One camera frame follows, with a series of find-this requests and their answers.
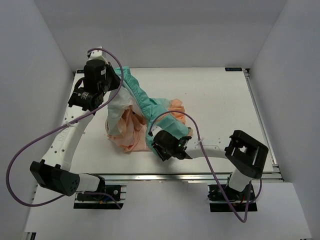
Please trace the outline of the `orange and teal jacket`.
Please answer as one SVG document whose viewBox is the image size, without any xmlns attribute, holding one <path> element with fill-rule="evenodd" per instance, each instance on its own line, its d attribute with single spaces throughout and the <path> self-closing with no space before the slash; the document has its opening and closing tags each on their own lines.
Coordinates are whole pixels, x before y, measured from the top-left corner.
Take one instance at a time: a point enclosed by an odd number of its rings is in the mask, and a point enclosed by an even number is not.
<svg viewBox="0 0 320 240">
<path fill-rule="evenodd" d="M 105 121 L 106 134 L 124 152 L 149 152 L 151 126 L 159 126 L 180 139 L 193 134 L 186 126 L 185 108 L 179 99 L 150 98 L 128 66 L 115 68 L 124 77 L 120 90 L 110 92 Z"/>
</svg>

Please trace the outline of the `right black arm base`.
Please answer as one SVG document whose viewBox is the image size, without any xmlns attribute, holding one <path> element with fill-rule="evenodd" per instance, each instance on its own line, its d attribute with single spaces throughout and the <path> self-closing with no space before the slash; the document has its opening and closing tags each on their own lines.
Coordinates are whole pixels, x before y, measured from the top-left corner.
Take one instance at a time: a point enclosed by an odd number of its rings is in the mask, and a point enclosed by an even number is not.
<svg viewBox="0 0 320 240">
<path fill-rule="evenodd" d="M 242 192 L 236 192 L 232 189 L 226 191 L 227 198 L 230 204 L 237 212 L 244 213 L 246 210 L 246 204 L 248 205 L 248 212 L 257 212 L 258 207 L 256 203 L 256 193 L 251 186 L 249 192 L 249 186 L 247 185 Z M 232 209 L 223 197 L 221 190 L 216 184 L 208 185 L 207 199 L 209 201 L 209 209 L 211 213 L 231 213 Z"/>
</svg>

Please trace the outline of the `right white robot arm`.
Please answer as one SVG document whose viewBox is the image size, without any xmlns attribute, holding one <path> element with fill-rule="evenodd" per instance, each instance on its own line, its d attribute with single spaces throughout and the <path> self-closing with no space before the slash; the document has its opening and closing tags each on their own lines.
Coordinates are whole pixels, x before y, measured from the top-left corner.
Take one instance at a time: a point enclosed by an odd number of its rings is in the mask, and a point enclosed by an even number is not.
<svg viewBox="0 0 320 240">
<path fill-rule="evenodd" d="M 229 160 L 235 170 L 223 187 L 230 201 L 237 201 L 252 180 L 259 180 L 263 175 L 269 149 L 258 140 L 242 130 L 235 130 L 230 142 L 215 140 L 198 140 L 191 136 L 176 138 L 169 132 L 155 127 L 148 134 L 153 138 L 151 144 L 159 157 L 166 161 L 171 157 L 179 160 L 193 160 L 204 156 Z"/>
</svg>

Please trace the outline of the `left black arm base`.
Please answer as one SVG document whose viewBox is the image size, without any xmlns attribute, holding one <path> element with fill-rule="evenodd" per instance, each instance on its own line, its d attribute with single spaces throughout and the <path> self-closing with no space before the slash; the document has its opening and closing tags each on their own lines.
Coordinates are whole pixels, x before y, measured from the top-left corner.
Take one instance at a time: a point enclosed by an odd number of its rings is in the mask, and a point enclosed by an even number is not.
<svg viewBox="0 0 320 240">
<path fill-rule="evenodd" d="M 78 210 L 120 210 L 126 199 L 127 186 L 123 184 L 105 185 L 105 194 L 77 193 L 73 204 Z"/>
</svg>

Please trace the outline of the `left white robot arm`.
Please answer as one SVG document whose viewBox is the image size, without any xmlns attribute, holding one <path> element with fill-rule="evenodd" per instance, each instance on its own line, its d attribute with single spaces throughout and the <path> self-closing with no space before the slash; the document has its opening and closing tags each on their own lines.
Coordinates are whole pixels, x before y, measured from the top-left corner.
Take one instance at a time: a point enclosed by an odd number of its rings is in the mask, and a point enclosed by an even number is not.
<svg viewBox="0 0 320 240">
<path fill-rule="evenodd" d="M 104 102 L 106 92 L 117 89 L 120 78 L 105 60 L 88 60 L 83 68 L 84 76 L 74 85 L 67 103 L 63 124 L 49 150 L 41 161 L 33 161 L 30 172 L 45 189 L 71 196 L 76 192 L 88 192 L 94 199 L 105 196 L 102 177 L 70 171 L 74 153 L 94 117 L 94 110 Z"/>
</svg>

